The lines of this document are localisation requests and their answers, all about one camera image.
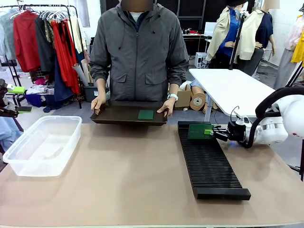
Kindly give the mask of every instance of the red dress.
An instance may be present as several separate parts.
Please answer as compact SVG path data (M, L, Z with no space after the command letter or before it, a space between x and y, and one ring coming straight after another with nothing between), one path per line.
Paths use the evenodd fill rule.
M74 94L79 94L78 75L72 68L77 63L75 47L67 24L67 21L51 22L62 80Z
M38 17L25 11L14 19L13 32L17 60L23 72L38 70L40 67L35 19Z

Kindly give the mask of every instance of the white watch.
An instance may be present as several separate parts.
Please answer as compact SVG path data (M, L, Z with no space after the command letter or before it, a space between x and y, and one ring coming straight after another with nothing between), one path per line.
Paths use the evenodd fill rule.
M175 94L169 94L169 95L168 95L168 99L169 99L170 97L174 97L176 101L179 100L179 97L178 97L177 95L175 95Z

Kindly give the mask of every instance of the clear plastic bin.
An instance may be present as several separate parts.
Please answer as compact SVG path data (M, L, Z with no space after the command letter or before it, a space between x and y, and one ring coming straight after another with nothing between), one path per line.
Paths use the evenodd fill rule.
M78 116L45 116L3 155L18 176L54 177L67 165L81 134Z

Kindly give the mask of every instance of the black tray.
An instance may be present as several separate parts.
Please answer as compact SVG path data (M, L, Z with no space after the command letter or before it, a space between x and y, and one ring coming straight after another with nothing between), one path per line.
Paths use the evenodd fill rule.
M209 122L178 122L180 142L195 198L201 200L250 200L233 172L218 141L213 139L189 140L190 124Z
M91 120L97 124L162 126L167 123L164 114L157 113L162 104L160 102L113 101L101 108L99 115L94 113ZM153 120L139 120L140 110L153 110Z

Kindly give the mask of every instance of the jacket pocket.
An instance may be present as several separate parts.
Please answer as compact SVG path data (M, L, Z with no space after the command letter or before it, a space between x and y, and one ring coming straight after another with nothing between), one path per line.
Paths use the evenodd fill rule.
M112 100L128 99L128 91L126 86L127 74L120 72L112 72L110 74L110 91Z
M167 70L152 71L145 74L146 100L165 101L168 94Z

